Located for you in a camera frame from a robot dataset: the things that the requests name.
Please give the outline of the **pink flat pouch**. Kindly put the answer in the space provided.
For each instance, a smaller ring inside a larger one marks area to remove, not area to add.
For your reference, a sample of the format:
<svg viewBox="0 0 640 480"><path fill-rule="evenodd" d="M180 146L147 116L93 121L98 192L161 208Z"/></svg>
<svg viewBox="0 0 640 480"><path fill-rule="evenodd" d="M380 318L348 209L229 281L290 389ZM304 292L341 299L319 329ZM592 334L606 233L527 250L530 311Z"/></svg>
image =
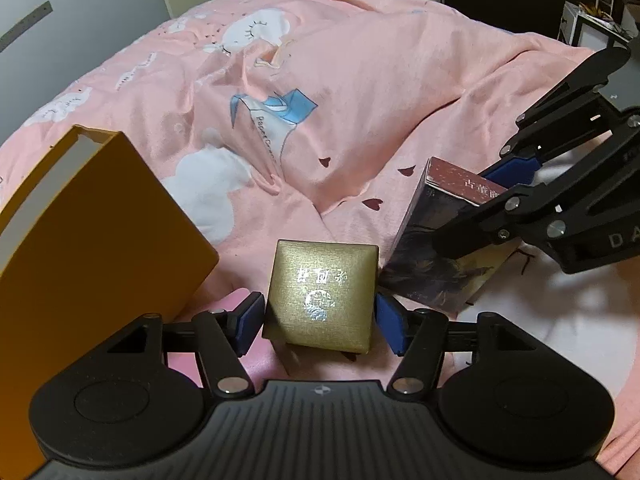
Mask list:
<svg viewBox="0 0 640 480"><path fill-rule="evenodd" d="M205 311L232 311L246 299L249 294L250 291L247 288L241 287L235 289L221 299L209 301L209 303L204 304L203 307L184 309L178 318L174 319L174 322L190 322L194 315ZM291 379L290 374L288 374L280 361L276 350L273 349L271 341L262 338L262 333L258 333L250 347L250 351L247 352L245 356L242 356L240 361L250 375L250 379L254 382L257 391L262 390L262 384L265 380ZM184 376L189 377L198 388L203 387L200 372L198 371L198 364L196 364L195 356L192 353L169 353L168 366Z"/></svg>

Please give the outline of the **dark illustrated book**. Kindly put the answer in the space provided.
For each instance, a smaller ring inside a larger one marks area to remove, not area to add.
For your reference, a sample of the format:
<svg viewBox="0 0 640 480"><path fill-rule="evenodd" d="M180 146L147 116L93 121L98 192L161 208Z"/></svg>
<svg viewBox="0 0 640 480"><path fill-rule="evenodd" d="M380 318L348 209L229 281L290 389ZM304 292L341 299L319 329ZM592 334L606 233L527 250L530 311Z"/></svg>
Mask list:
<svg viewBox="0 0 640 480"><path fill-rule="evenodd" d="M516 240L469 248L465 232L447 224L504 192L478 174L432 157L394 240L378 284L393 295L448 314L464 310L476 293L518 248Z"/></svg>

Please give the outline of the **orange cardboard box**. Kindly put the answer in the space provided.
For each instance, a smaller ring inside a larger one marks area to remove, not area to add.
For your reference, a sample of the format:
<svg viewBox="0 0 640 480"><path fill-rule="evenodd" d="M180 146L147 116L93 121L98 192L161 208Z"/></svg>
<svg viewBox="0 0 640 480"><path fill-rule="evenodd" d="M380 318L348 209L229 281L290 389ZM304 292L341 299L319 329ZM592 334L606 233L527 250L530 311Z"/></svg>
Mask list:
<svg viewBox="0 0 640 480"><path fill-rule="evenodd" d="M1 211L1 474L41 465L48 379L146 312L174 318L218 254L129 139L75 126Z"/></svg>

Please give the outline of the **gold jewelry box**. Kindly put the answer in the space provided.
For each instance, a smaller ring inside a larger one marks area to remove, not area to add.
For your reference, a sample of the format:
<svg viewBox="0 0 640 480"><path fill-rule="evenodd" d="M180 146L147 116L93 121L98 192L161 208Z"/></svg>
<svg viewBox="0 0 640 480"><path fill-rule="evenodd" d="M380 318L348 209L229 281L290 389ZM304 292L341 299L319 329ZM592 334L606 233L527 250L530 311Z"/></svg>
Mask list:
<svg viewBox="0 0 640 480"><path fill-rule="evenodd" d="M367 353L378 246L279 240L262 336L281 344Z"/></svg>

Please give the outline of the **pink patterned duvet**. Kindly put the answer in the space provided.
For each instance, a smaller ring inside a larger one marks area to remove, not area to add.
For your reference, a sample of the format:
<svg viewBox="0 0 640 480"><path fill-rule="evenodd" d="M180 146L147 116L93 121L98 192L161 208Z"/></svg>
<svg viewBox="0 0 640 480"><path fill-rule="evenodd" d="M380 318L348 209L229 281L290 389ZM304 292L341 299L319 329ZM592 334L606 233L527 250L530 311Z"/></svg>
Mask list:
<svg viewBox="0 0 640 480"><path fill-rule="evenodd" d="M126 133L219 254L195 313L266 289L281 238L387 255L426 162L484 170L588 54L430 0L213 0L26 119L1 196L71 126Z"/></svg>

